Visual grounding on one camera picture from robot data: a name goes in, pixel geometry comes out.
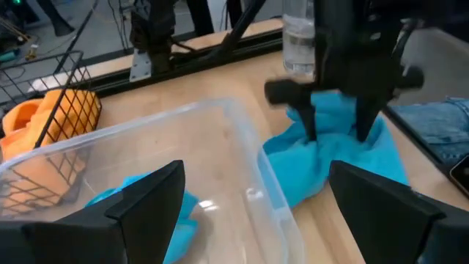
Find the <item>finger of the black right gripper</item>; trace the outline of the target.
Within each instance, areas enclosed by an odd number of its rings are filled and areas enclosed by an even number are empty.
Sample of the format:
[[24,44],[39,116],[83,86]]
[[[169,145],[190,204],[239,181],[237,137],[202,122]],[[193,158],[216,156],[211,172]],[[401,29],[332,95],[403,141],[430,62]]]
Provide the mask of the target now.
[[300,115],[308,140],[311,142],[316,141],[315,107],[312,105],[302,105],[298,109],[298,114]]
[[360,142],[366,140],[374,120],[384,106],[385,101],[381,98],[357,98],[355,107],[356,130]]

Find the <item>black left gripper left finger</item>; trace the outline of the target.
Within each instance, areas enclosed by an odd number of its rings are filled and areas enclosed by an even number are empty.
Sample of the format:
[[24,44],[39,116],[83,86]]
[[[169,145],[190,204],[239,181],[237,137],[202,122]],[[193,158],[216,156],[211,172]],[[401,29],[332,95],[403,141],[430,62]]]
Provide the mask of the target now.
[[1,262],[162,263],[184,189],[184,163],[174,160],[57,221],[3,221]]

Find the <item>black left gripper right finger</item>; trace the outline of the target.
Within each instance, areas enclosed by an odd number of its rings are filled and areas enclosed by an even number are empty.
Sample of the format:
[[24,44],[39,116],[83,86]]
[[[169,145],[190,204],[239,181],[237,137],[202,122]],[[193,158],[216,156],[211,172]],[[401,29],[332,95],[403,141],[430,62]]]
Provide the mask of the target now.
[[468,212],[343,161],[329,183],[366,263],[467,263]]

